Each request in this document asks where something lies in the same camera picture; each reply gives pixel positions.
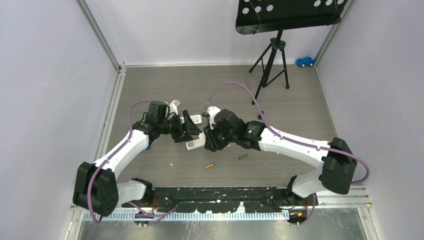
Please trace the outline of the white remote control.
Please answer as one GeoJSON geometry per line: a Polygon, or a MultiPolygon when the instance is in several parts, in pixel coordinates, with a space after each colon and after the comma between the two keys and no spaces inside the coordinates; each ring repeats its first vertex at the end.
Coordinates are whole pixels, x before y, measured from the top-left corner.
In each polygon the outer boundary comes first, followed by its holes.
{"type": "Polygon", "coordinates": [[[192,151],[198,148],[203,148],[205,146],[205,143],[206,143],[205,138],[198,138],[198,139],[186,142],[185,145],[188,151],[192,151]]]}
{"type": "MultiPolygon", "coordinates": [[[[202,116],[200,114],[190,115],[188,119],[191,119],[195,125],[200,125],[202,123],[202,116]]],[[[183,116],[180,117],[180,121],[182,124],[185,123],[185,118],[183,116]]]]}

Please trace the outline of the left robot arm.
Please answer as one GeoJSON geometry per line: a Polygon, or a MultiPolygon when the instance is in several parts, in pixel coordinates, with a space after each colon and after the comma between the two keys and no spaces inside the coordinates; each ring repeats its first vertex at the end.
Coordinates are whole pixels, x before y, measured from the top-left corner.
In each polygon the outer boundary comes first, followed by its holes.
{"type": "Polygon", "coordinates": [[[175,143],[192,141],[201,133],[200,114],[179,113],[180,102],[149,101],[148,110],[140,120],[129,123],[123,139],[93,163],[83,162],[77,169],[73,203],[89,211],[92,220],[100,222],[122,204],[148,207],[154,200],[152,184],[133,178],[124,183],[117,180],[127,165],[147,150],[161,135],[170,135],[175,143]]]}

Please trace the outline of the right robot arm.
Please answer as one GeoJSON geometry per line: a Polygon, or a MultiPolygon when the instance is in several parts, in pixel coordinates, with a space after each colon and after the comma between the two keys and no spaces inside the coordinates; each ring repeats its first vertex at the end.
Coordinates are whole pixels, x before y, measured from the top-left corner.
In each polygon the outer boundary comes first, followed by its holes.
{"type": "Polygon", "coordinates": [[[346,195],[353,183],[358,165],[348,144],[341,138],[332,141],[312,140],[282,132],[263,122],[244,122],[227,109],[209,107],[204,127],[204,147],[217,152],[234,143],[243,149],[282,154],[313,166],[307,174],[293,176],[285,192],[291,205],[299,205],[306,197],[320,191],[346,195]]]}

